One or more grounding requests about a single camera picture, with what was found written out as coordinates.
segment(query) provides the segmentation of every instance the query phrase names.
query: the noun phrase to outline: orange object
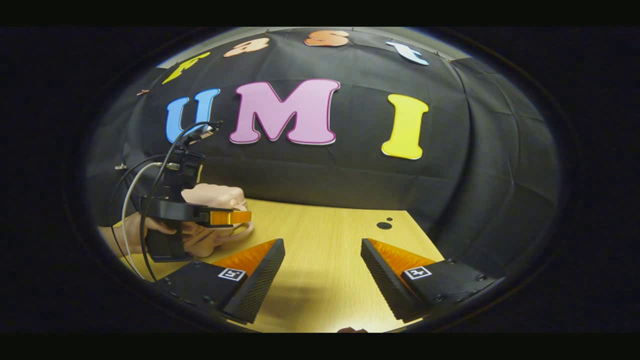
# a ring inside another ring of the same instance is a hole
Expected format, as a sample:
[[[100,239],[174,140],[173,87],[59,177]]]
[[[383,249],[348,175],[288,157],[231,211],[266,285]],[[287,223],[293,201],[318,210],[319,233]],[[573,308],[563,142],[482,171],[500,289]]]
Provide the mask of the orange object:
[[[277,239],[261,243],[249,249],[243,250],[231,256],[216,261],[212,265],[222,266],[223,268],[232,268],[236,270],[243,270],[246,272],[247,277],[258,267],[262,259],[267,255],[273,244]]]
[[[428,258],[424,258],[420,255],[416,255],[407,250],[400,249],[399,247],[391,246],[387,243],[383,243],[377,240],[369,239],[373,247],[378,251],[378,254],[385,260],[391,270],[398,276],[407,288],[409,286],[402,278],[402,272],[418,266],[426,266],[435,263]]]
[[[309,34],[305,44],[309,46],[342,46],[349,42],[346,37],[349,33],[344,31],[322,30]]]
[[[212,211],[211,225],[243,224],[251,221],[251,211]]]
[[[231,56],[235,56],[242,53],[250,53],[252,51],[258,51],[264,49],[269,46],[267,44],[269,42],[269,38],[257,38],[251,41],[243,42],[242,44],[237,44],[233,49],[227,51],[223,56],[225,58],[229,58]]]

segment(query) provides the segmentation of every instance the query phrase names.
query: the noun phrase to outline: white cable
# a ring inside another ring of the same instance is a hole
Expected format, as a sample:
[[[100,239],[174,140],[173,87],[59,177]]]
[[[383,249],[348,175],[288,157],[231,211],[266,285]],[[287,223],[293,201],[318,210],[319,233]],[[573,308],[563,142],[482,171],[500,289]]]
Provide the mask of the white cable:
[[[124,236],[124,245],[127,247],[127,254],[129,255],[129,260],[131,261],[131,266],[133,267],[133,270],[135,270],[136,273],[142,279],[144,279],[144,276],[142,276],[140,274],[140,272],[136,268],[136,265],[133,263],[133,258],[131,257],[131,250],[129,250],[129,243],[127,242],[127,232],[125,231],[125,227],[124,227],[124,218],[125,218],[125,216],[127,214],[127,204],[129,203],[129,198],[131,197],[131,193],[133,192],[133,188],[136,186],[136,183],[138,182],[138,180],[140,179],[142,174],[145,172],[146,169],[148,169],[150,167],[160,167],[160,166],[162,166],[162,163],[151,163],[151,164],[148,164],[147,166],[143,167],[136,174],[136,177],[133,179],[133,182],[131,183],[131,186],[129,187],[129,191],[127,191],[127,196],[125,196],[125,198],[124,198],[124,204],[122,205],[122,235]]]

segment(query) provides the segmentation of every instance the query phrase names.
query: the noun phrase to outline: wooden table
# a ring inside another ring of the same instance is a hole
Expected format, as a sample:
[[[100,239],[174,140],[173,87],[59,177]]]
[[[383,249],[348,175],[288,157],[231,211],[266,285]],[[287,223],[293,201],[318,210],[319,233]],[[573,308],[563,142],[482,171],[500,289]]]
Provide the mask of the wooden table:
[[[247,199],[255,230],[224,244],[202,261],[283,238],[286,255],[255,323],[260,332],[337,332],[345,327],[386,332],[407,324],[396,320],[360,257],[362,238],[372,238],[434,261],[444,258],[406,211],[327,208]],[[388,222],[391,229],[380,229]],[[136,267],[151,279],[141,255]],[[156,278],[186,263],[152,263]]]

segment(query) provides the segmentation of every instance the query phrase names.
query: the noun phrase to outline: pink letter m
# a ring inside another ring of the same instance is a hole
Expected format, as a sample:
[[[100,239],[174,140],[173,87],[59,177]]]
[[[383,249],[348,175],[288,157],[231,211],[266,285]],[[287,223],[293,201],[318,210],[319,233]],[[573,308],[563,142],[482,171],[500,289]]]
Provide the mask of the pink letter m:
[[[255,130],[256,115],[269,140],[276,141],[295,115],[296,124],[287,138],[294,143],[328,145],[335,141],[329,128],[329,109],[333,92],[340,83],[329,79],[311,79],[302,82],[291,95],[281,101],[269,83],[251,83],[240,86],[240,110],[236,131],[229,140],[233,143],[254,143],[260,139]]]

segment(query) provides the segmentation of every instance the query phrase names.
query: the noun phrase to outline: cable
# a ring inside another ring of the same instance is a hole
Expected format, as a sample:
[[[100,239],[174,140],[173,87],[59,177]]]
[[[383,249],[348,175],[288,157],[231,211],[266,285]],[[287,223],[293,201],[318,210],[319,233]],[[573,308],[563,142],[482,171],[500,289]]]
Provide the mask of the cable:
[[[145,167],[143,167],[140,172],[138,172],[136,174],[136,177],[133,179],[133,182],[131,183],[131,186],[129,187],[129,191],[127,191],[127,195],[124,198],[124,204],[122,204],[122,235],[124,236],[124,245],[127,247],[127,253],[129,255],[129,260],[131,260],[131,266],[133,267],[133,269],[136,271],[136,273],[138,273],[138,275],[144,279],[144,276],[142,276],[140,274],[140,272],[138,271],[138,269],[136,268],[136,265],[133,263],[133,258],[131,257],[131,250],[129,249],[129,242],[127,241],[127,231],[125,230],[125,217],[127,216],[127,205],[129,203],[129,197],[131,196],[131,193],[133,192],[133,188],[136,187],[136,183],[138,183],[138,180],[140,180],[140,177],[142,176],[142,174],[150,167],[158,167],[162,165],[162,163],[151,163],[146,165]],[[140,236],[140,244],[142,245],[142,238],[144,236]]]
[[[145,237],[145,219],[147,218],[147,212],[149,211],[149,205],[151,202],[151,197],[153,196],[158,183],[160,181],[160,178],[162,177],[162,174],[164,173],[164,170],[166,169],[166,164],[169,162],[169,157],[173,154],[173,151],[175,150],[176,146],[178,146],[179,143],[181,143],[182,137],[184,136],[185,133],[187,133],[189,130],[193,129],[196,126],[200,126],[200,125],[211,125],[213,127],[216,127],[217,124],[212,123],[212,122],[197,122],[189,127],[187,127],[185,130],[182,130],[182,132],[180,133],[180,135],[178,135],[178,137],[173,141],[173,144],[171,145],[171,147],[169,148],[169,151],[166,153],[166,156],[164,157],[164,161],[160,167],[160,171],[158,172],[158,174],[156,175],[156,178],[154,179],[154,184],[151,186],[151,191],[149,191],[149,194],[147,195],[146,200],[144,201],[144,204],[142,205],[142,211],[140,211],[140,243],[142,244],[142,256],[143,258],[145,258],[145,264],[147,265],[147,269],[149,270],[149,273],[151,274],[151,277],[153,278],[154,281],[157,281],[153,270],[151,270],[151,265],[149,265],[149,260],[147,258],[147,250],[145,249],[145,242],[144,242],[144,237]]]
[[[124,173],[124,175],[120,178],[120,180],[118,181],[118,184],[116,184],[116,187],[113,189],[113,193],[111,193],[111,198],[109,200],[109,208],[107,210],[107,216],[111,216],[111,208],[113,207],[113,201],[116,197],[116,192],[118,192],[118,188],[120,187],[120,185],[122,184],[123,181],[125,181],[127,179],[127,176],[133,171],[136,170],[140,165],[146,163],[147,161],[150,160],[155,160],[155,159],[159,159],[159,158],[163,158],[164,155],[154,155],[154,156],[150,156],[144,160],[142,160],[141,162],[135,164],[133,167],[131,167],[129,170],[127,170],[127,172]],[[118,239],[116,237],[116,232],[113,229],[113,225],[110,226],[111,228],[111,234],[113,234],[113,239],[116,241],[116,245],[118,245],[118,250],[120,250],[120,253],[122,254],[122,257],[124,258],[124,261],[127,262],[127,264],[129,265],[129,267],[131,267],[133,269],[133,266],[131,266],[131,264],[129,263],[129,260],[127,260],[127,257],[125,256],[124,252],[122,251],[122,248],[120,247],[120,244],[118,243]]]

